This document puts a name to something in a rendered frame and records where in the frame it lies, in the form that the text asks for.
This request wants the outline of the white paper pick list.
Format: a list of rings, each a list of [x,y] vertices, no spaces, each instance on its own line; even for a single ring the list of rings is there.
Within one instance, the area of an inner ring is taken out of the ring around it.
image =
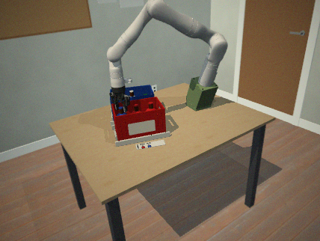
[[[139,150],[139,149],[144,149],[144,148],[148,148],[148,147],[156,147],[156,146],[161,146],[161,145],[166,145],[164,140],[136,144],[135,146],[136,146],[137,150]]]

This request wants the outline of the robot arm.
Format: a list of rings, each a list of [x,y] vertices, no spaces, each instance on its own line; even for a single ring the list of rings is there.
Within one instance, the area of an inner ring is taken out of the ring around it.
[[[190,16],[175,11],[163,0],[148,0],[135,21],[108,49],[111,86],[121,88],[125,83],[132,83],[132,79],[123,78],[121,58],[152,18],[171,25],[190,38],[198,38],[209,44],[212,50],[206,55],[198,83],[203,87],[210,87],[214,83],[218,66],[226,53],[227,41],[222,34],[207,28]]]

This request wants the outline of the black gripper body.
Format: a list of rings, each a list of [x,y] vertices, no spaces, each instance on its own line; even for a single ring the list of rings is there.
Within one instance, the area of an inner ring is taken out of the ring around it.
[[[123,87],[121,87],[121,88],[113,88],[113,87],[111,87],[111,89],[112,89],[113,95],[117,95],[117,100],[120,100],[118,98],[119,95],[121,96],[121,99],[124,100],[124,98],[125,98],[124,94],[125,94],[125,90],[126,90],[125,85]]]

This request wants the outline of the red plastic crate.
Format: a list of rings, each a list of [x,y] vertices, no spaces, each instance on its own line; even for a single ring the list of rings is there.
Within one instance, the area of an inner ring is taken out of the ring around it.
[[[153,108],[156,110],[146,111],[149,108],[149,102],[153,102]],[[134,104],[138,104],[138,110],[142,112],[132,114]],[[164,110],[152,97],[131,100],[130,105],[127,106],[127,115],[117,116],[119,110],[115,109],[115,104],[112,103],[111,106],[118,141],[166,132]]]

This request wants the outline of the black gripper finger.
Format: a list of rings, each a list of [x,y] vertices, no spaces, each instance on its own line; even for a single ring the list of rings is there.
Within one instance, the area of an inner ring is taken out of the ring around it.
[[[119,100],[117,100],[117,95],[113,95],[113,92],[109,94],[110,94],[111,102],[115,104],[115,109],[119,110],[119,103],[118,103]]]
[[[126,113],[128,111],[127,106],[130,105],[130,96],[124,94],[124,101],[122,101],[121,96],[119,95],[118,98],[120,99],[121,103],[123,104],[123,110]],[[125,103],[125,104],[124,104]]]

